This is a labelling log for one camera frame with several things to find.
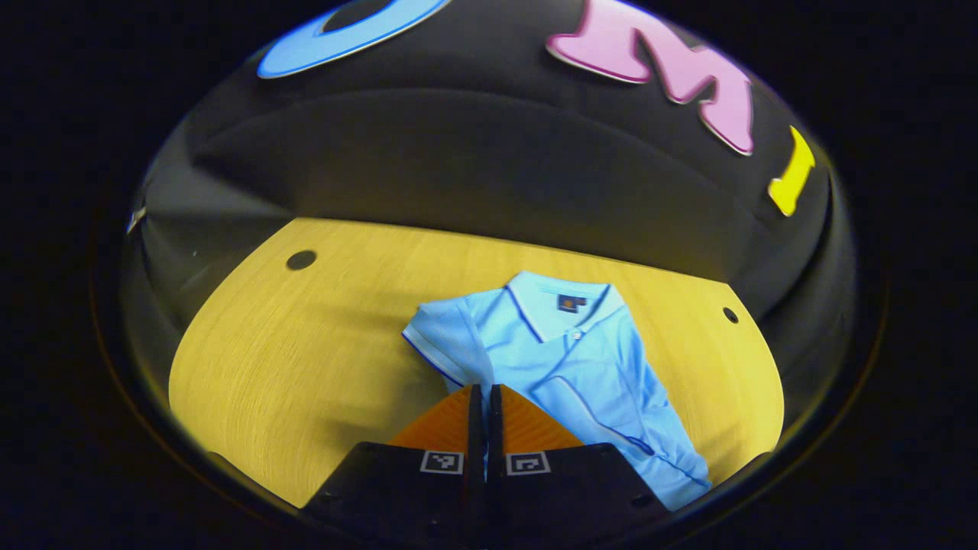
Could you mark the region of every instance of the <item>wooden table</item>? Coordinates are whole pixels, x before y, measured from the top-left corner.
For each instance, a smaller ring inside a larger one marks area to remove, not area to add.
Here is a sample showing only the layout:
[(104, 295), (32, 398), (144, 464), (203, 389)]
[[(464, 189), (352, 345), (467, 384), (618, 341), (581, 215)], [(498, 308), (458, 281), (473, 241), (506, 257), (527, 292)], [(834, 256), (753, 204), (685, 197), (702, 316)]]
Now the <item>wooden table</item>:
[[(302, 251), (315, 261), (289, 269)], [(172, 411), (205, 450), (304, 506), (355, 443), (391, 439), (445, 396), (401, 338), (418, 305), (500, 288), (520, 270), (617, 287), (713, 483), (774, 449), (778, 370), (729, 286), (577, 252), (327, 219), (290, 222), (207, 300), (173, 361)]]

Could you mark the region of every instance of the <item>polo shirt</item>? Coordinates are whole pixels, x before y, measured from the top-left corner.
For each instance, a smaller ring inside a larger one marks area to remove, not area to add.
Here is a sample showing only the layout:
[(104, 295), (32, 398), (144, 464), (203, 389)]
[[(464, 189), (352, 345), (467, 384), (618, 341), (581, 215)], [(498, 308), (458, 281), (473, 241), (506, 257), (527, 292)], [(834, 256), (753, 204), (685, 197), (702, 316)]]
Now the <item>polo shirt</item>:
[(585, 444), (610, 442), (669, 510), (710, 489), (706, 461), (609, 284), (528, 271), (504, 288), (424, 303), (402, 333), (449, 392), (505, 384)]

